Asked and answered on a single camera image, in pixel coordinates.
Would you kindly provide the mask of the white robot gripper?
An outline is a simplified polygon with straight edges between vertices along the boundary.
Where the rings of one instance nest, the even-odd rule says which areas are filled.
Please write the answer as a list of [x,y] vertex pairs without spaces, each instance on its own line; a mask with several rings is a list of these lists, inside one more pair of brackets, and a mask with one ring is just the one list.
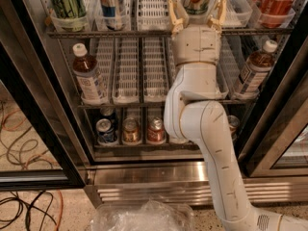
[[175,35],[171,40],[175,63],[177,65],[192,63],[216,65],[227,0],[215,0],[207,17],[209,27],[207,25],[188,26],[189,16],[181,0],[167,0],[167,3],[171,33]]

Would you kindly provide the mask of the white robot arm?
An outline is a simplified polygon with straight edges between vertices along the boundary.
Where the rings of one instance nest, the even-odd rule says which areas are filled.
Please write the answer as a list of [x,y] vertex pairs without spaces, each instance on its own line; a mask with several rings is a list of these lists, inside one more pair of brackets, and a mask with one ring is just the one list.
[[181,0],[167,0],[178,72],[167,93],[167,133],[198,145],[206,163],[214,208],[226,231],[308,231],[308,221],[251,205],[235,156],[226,112],[216,100],[217,64],[226,0],[217,17],[191,24]]

